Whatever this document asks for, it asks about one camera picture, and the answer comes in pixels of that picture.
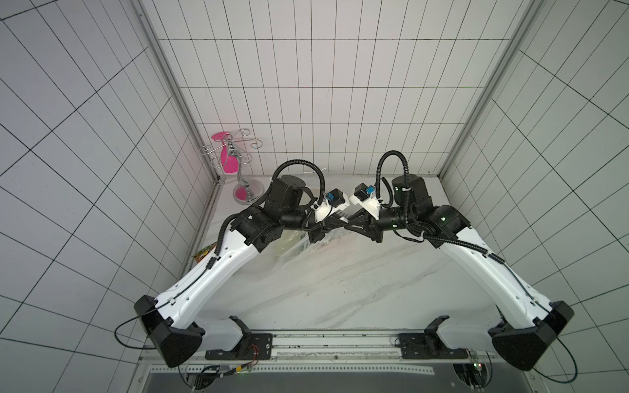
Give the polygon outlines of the clear plastic vacuum bag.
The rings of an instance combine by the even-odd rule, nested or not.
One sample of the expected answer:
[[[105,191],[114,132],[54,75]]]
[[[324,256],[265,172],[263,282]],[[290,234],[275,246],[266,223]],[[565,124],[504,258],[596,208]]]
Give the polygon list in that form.
[[[271,271],[275,272],[288,264],[303,260],[322,247],[329,245],[332,240],[341,236],[343,226],[348,225],[349,221],[355,218],[358,213],[359,210],[355,210],[350,214],[345,212],[335,213],[335,215],[339,216],[340,221],[343,222],[338,228],[329,223],[330,218],[327,218],[326,224],[322,224],[318,229],[314,229],[311,232],[285,231],[282,237],[272,246],[275,262]]]

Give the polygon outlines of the light green towel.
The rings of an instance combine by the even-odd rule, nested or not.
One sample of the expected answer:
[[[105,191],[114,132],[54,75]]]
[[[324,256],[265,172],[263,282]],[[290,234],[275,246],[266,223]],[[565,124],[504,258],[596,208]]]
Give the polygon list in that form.
[[[283,236],[274,243],[274,251],[275,255],[281,259],[285,255],[298,255],[309,245],[310,241],[305,233],[291,230],[284,232]]]

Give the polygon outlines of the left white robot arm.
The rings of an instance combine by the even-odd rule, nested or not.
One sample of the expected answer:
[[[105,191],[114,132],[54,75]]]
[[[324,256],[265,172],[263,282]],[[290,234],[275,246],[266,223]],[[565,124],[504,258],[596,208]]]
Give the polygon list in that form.
[[[206,303],[247,262],[256,258],[286,229],[309,229],[324,237],[324,224],[341,223],[339,211],[350,199],[339,189],[321,193],[312,205],[300,203],[305,182],[292,175],[274,179],[266,194],[230,215],[219,230],[216,247],[172,287],[134,305],[148,338],[170,368],[184,364],[200,350],[246,355],[251,331],[241,319],[201,316]]]

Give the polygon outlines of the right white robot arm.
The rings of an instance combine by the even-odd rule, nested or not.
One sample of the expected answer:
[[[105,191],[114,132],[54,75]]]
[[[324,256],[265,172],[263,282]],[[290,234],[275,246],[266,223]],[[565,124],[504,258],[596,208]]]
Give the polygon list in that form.
[[[360,184],[348,200],[360,207],[349,218],[375,242],[386,231],[409,232],[411,242],[429,242],[448,255],[491,298],[496,309],[452,319],[436,318],[424,332],[452,350],[498,354],[508,364],[531,371],[574,316],[564,301],[551,301],[512,270],[453,206],[434,206],[422,178],[395,178],[388,188],[392,206],[384,206],[378,189]]]

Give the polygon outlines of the chrome cup holder stand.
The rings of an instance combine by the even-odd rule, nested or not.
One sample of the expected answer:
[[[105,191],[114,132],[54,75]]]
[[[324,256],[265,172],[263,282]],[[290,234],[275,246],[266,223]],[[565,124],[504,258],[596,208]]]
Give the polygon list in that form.
[[[265,186],[258,180],[247,178],[244,174],[244,168],[252,163],[253,155],[250,152],[243,150],[238,144],[251,142],[252,149],[257,150],[262,147],[263,143],[260,139],[252,137],[252,131],[250,131],[250,129],[239,129],[239,131],[232,132],[231,134],[236,147],[236,157],[239,162],[238,172],[234,174],[237,178],[237,184],[234,186],[233,197],[234,200],[241,205],[250,205],[263,195],[265,192]],[[213,164],[212,161],[220,154],[219,149],[221,148],[220,142],[214,143],[216,146],[203,145],[200,148],[201,154],[211,159],[211,165]]]

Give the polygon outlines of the pink plastic cup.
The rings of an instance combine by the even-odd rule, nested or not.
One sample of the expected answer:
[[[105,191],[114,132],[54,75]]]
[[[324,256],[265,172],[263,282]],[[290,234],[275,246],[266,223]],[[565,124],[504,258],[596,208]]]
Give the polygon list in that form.
[[[236,157],[236,147],[233,142],[233,136],[229,132],[220,132],[211,136],[213,142],[220,142],[220,154],[212,162],[216,169],[221,169],[227,175],[233,175],[238,172],[239,162]]]

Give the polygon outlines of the colourful snack packet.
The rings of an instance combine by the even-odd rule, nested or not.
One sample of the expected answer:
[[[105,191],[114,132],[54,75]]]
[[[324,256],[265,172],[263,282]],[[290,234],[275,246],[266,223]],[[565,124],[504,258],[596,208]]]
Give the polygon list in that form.
[[[193,260],[196,263],[201,262],[208,254],[211,254],[214,252],[216,248],[216,243],[212,243],[209,246],[203,247],[203,249],[199,250],[194,256],[193,256]]]

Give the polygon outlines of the aluminium mounting rail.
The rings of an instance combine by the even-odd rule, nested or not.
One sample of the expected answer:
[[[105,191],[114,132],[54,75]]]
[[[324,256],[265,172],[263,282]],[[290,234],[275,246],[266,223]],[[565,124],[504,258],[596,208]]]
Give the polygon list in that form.
[[[213,361],[218,364],[246,363],[249,361],[206,360],[205,355],[208,350],[232,350],[245,335],[271,333],[274,335],[271,358],[261,361],[275,363],[306,363],[307,361],[313,363],[443,361],[454,363],[465,360],[477,361],[481,358],[486,358],[488,360],[497,359],[513,366],[516,365],[514,357],[508,352],[500,352],[496,349],[473,349],[470,346],[447,345],[440,337],[439,339],[446,347],[455,350],[466,350],[468,358],[465,360],[403,360],[401,350],[394,345],[397,336],[400,333],[432,333],[437,335],[438,329],[436,327],[419,330],[260,330],[249,328],[240,321],[227,319],[214,321],[211,325],[204,327],[204,330],[205,334],[202,336],[202,342],[198,347],[187,349],[185,346],[182,346],[181,353],[175,348],[172,350],[172,357],[164,360],[156,349],[157,344],[149,342],[150,348],[142,350],[139,359],[142,363],[170,368],[203,361]]]

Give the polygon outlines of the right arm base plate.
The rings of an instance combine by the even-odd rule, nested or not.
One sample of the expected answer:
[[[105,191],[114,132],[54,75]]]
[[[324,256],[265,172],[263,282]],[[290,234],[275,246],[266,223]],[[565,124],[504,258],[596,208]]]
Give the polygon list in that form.
[[[465,360],[466,350],[450,349],[436,334],[400,333],[394,345],[401,350],[403,360]]]

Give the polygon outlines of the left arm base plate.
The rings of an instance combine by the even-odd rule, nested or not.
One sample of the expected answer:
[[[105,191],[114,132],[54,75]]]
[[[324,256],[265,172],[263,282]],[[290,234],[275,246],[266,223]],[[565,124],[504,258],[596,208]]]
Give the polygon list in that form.
[[[222,361],[269,360],[273,349],[273,340],[274,335],[271,333],[252,333],[245,335],[232,350],[208,350],[205,359]]]

